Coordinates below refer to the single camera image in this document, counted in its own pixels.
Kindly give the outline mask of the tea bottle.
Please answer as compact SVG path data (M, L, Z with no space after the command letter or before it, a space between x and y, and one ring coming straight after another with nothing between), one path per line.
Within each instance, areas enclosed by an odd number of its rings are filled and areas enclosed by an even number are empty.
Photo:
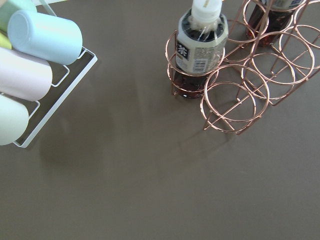
M194 0L179 20L173 82L179 95L201 97L207 76L221 60L229 27L221 0Z
M268 27L265 33L280 32L284 30L291 20L291 17L295 12L295 8L303 3L303 1L304 0L274 0L268 13ZM258 2L262 4L266 10L271 0L258 0ZM253 31L258 26L263 16L264 11L258 4L256 4L248 21L249 29ZM254 34L249 29L246 30L246 36L248 39L253 39ZM262 38L258 45L266 47L273 44L279 37L280 34L268 35Z

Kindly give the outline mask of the cup rack with pastel cups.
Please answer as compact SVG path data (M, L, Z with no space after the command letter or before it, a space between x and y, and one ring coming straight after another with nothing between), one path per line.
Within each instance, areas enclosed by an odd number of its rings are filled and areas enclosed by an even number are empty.
M0 143L26 148L97 62L48 0L0 3Z

